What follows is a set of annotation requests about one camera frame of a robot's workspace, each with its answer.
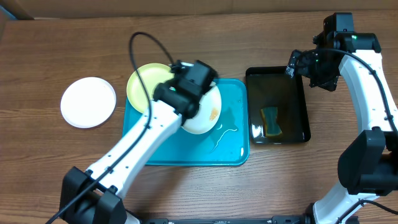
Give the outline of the green yellow sponge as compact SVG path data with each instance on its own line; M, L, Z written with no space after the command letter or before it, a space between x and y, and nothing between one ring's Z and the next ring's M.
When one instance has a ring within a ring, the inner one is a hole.
M282 130L277 123L277 113L278 111L276 107L266 107L261 109L265 136L267 138L273 138L282 134Z

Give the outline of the white plate with red stain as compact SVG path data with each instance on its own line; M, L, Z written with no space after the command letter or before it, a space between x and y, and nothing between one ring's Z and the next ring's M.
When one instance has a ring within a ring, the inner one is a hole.
M60 111L68 124L88 129L107 121L116 102L116 92L106 80L86 77L75 81L65 90Z

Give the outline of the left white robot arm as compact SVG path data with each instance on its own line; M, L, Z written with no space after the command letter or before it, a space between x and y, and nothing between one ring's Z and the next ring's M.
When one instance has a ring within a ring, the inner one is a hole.
M183 128L203 134L213 128L221 111L214 78L217 72L197 60L177 61L173 79L156 86L146 112L101 159L82 172L73 167L63 179L60 210L49 222L140 223L123 204L134 179L157 148Z

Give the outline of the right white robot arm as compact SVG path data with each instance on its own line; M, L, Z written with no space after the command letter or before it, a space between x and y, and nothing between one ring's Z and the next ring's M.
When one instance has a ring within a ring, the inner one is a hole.
M285 72L328 91L343 77L358 137L338 160L338 182L308 206L303 222L358 223L354 213L366 204L396 214L375 201L397 190L397 106L382 69L379 41L373 33L355 32L352 13L336 12L324 19L313 43L313 50L292 52Z

